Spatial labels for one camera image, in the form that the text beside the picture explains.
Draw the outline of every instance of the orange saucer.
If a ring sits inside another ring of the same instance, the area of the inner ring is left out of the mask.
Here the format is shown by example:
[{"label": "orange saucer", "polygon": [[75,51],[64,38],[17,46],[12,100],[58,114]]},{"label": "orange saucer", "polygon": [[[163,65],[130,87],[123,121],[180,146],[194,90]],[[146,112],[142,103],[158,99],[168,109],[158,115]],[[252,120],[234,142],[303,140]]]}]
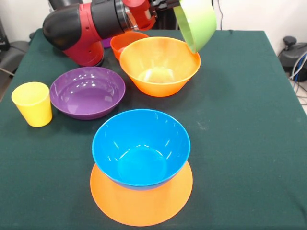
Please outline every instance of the orange saucer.
[{"label": "orange saucer", "polygon": [[111,219],[136,227],[159,224],[175,216],[187,203],[192,186],[188,162],[172,180],[145,191],[116,184],[96,164],[91,174],[91,191],[98,207]]}]

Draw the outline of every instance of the green bowl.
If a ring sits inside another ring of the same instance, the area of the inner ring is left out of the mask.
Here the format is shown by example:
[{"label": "green bowl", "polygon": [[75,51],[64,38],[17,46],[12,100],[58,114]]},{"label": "green bowl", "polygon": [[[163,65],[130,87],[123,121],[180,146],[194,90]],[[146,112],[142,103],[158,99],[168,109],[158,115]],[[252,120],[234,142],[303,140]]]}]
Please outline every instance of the green bowl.
[{"label": "green bowl", "polygon": [[216,30],[216,17],[211,3],[205,0],[181,0],[174,12],[191,52],[198,52]]}]

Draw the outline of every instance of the blue bowl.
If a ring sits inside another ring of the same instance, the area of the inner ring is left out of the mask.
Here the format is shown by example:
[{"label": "blue bowl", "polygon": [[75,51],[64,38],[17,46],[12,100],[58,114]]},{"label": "blue bowl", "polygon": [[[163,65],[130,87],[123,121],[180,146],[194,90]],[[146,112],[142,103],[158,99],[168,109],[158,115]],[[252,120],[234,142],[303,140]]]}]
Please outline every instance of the blue bowl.
[{"label": "blue bowl", "polygon": [[99,169],[121,186],[148,190],[172,179],[190,154],[185,128],[165,113],[137,109],[107,120],[93,140]]}]

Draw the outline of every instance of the plastic bowl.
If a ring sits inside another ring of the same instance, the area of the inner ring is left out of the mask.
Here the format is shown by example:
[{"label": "plastic bowl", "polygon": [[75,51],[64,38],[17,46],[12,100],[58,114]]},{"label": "plastic bowl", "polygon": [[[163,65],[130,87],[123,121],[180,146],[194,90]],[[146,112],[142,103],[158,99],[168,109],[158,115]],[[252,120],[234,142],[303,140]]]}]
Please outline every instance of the plastic bowl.
[{"label": "plastic bowl", "polygon": [[169,37],[149,37],[125,48],[120,65],[145,94],[167,97],[181,90],[201,66],[198,53]]},{"label": "plastic bowl", "polygon": [[180,31],[191,52],[201,50],[216,30],[216,17],[211,2],[180,0],[174,8]]},{"label": "plastic bowl", "polygon": [[91,120],[110,113],[125,90],[125,82],[116,72],[83,67],[59,76],[50,87],[50,100],[57,109],[73,118]]},{"label": "plastic bowl", "polygon": [[104,48],[111,47],[111,40],[112,40],[112,37],[102,40],[101,43],[102,43],[103,47]]},{"label": "plastic bowl", "polygon": [[106,121],[95,134],[92,150],[95,163],[111,180],[148,190],[181,170],[189,158],[190,139],[170,115],[137,109]]},{"label": "plastic bowl", "polygon": [[124,34],[115,36],[111,39],[111,48],[114,52],[114,55],[117,60],[120,58],[121,52],[124,50],[126,46],[129,44],[138,41],[143,38],[149,37],[146,34],[135,32],[135,31],[129,31]]}]

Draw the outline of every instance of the floor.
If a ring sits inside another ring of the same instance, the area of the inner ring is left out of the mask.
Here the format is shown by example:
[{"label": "floor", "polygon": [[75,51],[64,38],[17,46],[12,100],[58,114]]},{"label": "floor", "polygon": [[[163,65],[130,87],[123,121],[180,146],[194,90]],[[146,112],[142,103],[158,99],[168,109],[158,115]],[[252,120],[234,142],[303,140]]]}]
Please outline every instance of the floor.
[{"label": "floor", "polygon": [[11,83],[11,78],[5,77],[0,79],[0,102],[3,99],[3,96]]}]

